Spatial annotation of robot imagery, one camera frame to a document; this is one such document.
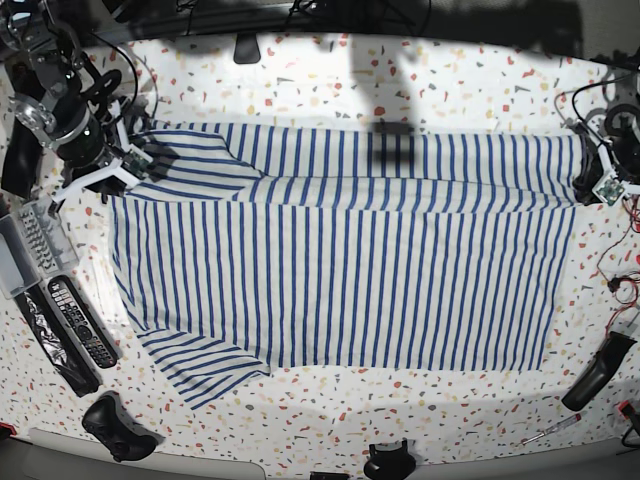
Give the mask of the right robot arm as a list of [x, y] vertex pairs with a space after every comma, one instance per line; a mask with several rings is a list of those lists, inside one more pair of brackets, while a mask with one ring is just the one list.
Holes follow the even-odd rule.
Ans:
[[136, 100], [117, 93], [122, 72], [94, 66], [58, 2], [2, 2], [1, 61], [14, 116], [2, 190], [29, 198], [44, 151], [64, 163], [53, 209], [83, 189], [122, 196], [147, 177], [152, 159], [125, 125]]

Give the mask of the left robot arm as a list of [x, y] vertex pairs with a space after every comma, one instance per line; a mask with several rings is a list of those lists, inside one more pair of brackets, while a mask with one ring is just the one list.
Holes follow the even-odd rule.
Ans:
[[[578, 96], [610, 86], [624, 86], [633, 95], [629, 102], [617, 101], [604, 109], [599, 126], [578, 109]], [[614, 206], [639, 195], [639, 73], [626, 73], [584, 85], [572, 93], [574, 131], [584, 141], [580, 174], [573, 180], [577, 200], [584, 205]]]

